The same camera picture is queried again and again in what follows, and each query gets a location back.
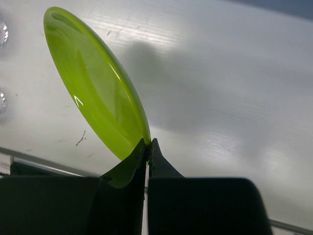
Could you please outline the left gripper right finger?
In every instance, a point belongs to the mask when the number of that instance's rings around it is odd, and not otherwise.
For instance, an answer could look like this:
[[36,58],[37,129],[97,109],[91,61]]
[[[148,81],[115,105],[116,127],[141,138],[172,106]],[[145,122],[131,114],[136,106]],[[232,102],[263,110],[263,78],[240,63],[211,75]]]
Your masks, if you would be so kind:
[[258,188],[238,177],[183,177],[153,139],[149,156],[151,235],[270,235]]

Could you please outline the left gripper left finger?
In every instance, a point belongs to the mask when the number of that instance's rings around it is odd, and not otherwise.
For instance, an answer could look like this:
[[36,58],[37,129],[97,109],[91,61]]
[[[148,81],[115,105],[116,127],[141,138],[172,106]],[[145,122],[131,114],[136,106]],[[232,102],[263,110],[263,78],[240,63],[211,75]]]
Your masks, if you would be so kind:
[[12,158],[0,181],[3,235],[139,235],[142,232],[146,144],[98,177],[74,176]]

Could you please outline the green plastic plate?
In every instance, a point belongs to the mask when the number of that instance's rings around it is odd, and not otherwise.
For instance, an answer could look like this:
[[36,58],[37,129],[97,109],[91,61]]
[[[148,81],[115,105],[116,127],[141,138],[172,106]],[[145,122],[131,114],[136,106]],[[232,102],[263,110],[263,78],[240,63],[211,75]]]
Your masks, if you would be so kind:
[[124,68],[81,19],[60,7],[44,14],[44,32],[56,69],[74,103],[100,140],[120,160],[104,177],[115,188],[132,180],[139,152],[151,143],[146,114]]

